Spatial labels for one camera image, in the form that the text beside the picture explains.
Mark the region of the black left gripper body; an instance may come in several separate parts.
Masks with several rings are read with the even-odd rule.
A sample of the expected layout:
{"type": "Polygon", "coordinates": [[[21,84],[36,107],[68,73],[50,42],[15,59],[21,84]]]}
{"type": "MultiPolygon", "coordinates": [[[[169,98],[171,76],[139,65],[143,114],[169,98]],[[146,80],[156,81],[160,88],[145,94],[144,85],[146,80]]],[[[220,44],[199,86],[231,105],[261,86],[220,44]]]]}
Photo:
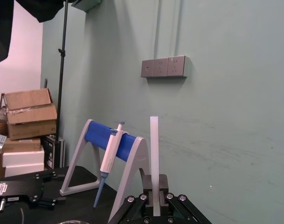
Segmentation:
{"type": "Polygon", "coordinates": [[[25,201],[37,203],[41,200],[44,190],[44,179],[39,175],[0,179],[0,202],[25,201]]]}

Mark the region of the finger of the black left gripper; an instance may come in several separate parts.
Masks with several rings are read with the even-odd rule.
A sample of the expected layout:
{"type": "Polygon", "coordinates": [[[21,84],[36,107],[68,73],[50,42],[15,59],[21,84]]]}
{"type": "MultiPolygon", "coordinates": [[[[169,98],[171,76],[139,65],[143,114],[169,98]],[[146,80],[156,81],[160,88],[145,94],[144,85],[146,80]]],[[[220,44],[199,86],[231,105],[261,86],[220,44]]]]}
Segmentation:
{"type": "Polygon", "coordinates": [[[44,198],[37,195],[30,198],[29,208],[54,208],[58,204],[65,204],[66,197],[44,198]]]}
{"type": "Polygon", "coordinates": [[[42,180],[42,181],[63,181],[65,179],[65,175],[57,174],[55,171],[51,170],[44,170],[35,173],[34,178],[36,180],[42,180]]]}

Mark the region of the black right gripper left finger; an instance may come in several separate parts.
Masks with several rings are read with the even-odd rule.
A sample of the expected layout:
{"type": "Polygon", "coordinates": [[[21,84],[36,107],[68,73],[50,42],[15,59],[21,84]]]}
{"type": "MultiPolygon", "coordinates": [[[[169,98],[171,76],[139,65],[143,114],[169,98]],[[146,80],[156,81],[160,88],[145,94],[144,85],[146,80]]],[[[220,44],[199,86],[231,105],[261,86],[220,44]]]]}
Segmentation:
{"type": "Polygon", "coordinates": [[[109,224],[151,224],[153,215],[153,195],[151,175],[142,177],[143,192],[138,196],[128,196],[110,218],[109,224]]]}

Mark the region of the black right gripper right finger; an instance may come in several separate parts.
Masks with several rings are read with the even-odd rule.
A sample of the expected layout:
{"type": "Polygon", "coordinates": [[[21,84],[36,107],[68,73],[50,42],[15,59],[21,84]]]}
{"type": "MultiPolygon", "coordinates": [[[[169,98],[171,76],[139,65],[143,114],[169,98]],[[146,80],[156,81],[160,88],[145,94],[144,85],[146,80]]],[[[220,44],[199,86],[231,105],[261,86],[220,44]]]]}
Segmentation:
{"type": "Polygon", "coordinates": [[[211,224],[204,214],[184,194],[175,196],[169,191],[165,174],[159,175],[160,215],[169,224],[211,224]]]}

